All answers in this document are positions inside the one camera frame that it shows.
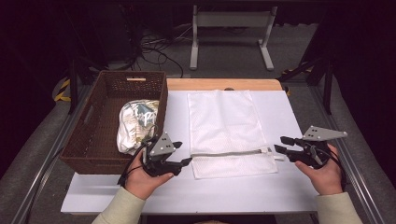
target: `white tabletop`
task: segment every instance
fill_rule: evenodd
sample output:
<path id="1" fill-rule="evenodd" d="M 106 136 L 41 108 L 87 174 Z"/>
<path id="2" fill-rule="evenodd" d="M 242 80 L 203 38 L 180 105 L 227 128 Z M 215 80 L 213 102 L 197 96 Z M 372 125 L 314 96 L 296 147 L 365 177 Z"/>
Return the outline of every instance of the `white tabletop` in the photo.
<path id="1" fill-rule="evenodd" d="M 169 91 L 164 130 L 171 139 L 183 142 L 168 159 L 190 156 L 187 94 Z M 302 137 L 284 91 L 251 91 L 264 136 L 275 152 L 280 136 Z M 299 147 L 288 147 L 301 150 Z M 278 173 L 234 178 L 194 179 L 191 165 L 184 167 L 148 198 L 143 214 L 277 214 L 316 211 L 317 192 L 309 179 L 287 158 L 277 161 Z M 120 186 L 118 175 L 74 174 L 61 211 L 97 214 L 111 202 Z"/>

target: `folded cloth in basket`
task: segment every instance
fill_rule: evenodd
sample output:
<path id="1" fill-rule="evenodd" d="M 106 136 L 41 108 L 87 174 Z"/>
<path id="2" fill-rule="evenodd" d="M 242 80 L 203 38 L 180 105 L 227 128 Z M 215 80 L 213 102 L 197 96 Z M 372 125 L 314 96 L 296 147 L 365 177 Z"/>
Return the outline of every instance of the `folded cloth in basket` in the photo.
<path id="1" fill-rule="evenodd" d="M 277 172 L 249 91 L 188 94 L 195 178 Z"/>
<path id="2" fill-rule="evenodd" d="M 119 152 L 134 155 L 143 139 L 154 134 L 159 101 L 136 100 L 126 103 L 120 112 L 120 127 L 117 133 Z"/>

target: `perforated metal bracket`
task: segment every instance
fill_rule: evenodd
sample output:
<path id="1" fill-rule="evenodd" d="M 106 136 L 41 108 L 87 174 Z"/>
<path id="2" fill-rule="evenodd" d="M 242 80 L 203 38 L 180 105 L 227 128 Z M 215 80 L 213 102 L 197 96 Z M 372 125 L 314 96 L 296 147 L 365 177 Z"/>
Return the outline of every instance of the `perforated metal bracket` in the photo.
<path id="1" fill-rule="evenodd" d="M 303 135 L 303 139 L 307 141 L 327 141 L 335 138 L 347 137 L 346 132 L 338 132 L 334 130 L 311 126 Z"/>
<path id="2" fill-rule="evenodd" d="M 176 147 L 172 143 L 172 140 L 169 137 L 168 133 L 163 133 L 158 139 L 158 142 L 155 143 L 155 146 L 150 151 L 149 155 L 150 157 L 159 156 L 163 154 L 174 153 L 175 151 Z"/>

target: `forearm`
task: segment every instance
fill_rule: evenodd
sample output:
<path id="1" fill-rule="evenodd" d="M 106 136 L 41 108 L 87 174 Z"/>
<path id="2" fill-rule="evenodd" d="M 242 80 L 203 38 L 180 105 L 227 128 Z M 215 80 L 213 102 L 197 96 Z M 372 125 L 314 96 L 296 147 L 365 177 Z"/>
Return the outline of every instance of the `forearm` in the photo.
<path id="1" fill-rule="evenodd" d="M 361 223 L 349 194 L 344 192 L 334 195 L 318 196 L 318 218 L 320 224 Z"/>
<path id="2" fill-rule="evenodd" d="M 105 211 L 99 214 L 92 224 L 138 223 L 145 202 L 126 189 L 120 188 Z"/>

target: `brown wicker basket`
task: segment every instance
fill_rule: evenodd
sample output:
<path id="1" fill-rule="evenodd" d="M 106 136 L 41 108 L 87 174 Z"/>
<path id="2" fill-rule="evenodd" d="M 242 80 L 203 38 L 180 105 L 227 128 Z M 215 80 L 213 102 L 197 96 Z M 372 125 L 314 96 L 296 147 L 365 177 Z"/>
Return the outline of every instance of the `brown wicker basket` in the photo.
<path id="1" fill-rule="evenodd" d="M 132 100 L 159 100 L 155 132 L 161 135 L 167 98 L 164 72 L 102 71 L 66 140 L 61 161 L 81 175 L 120 175 L 131 159 L 117 148 L 122 106 Z"/>

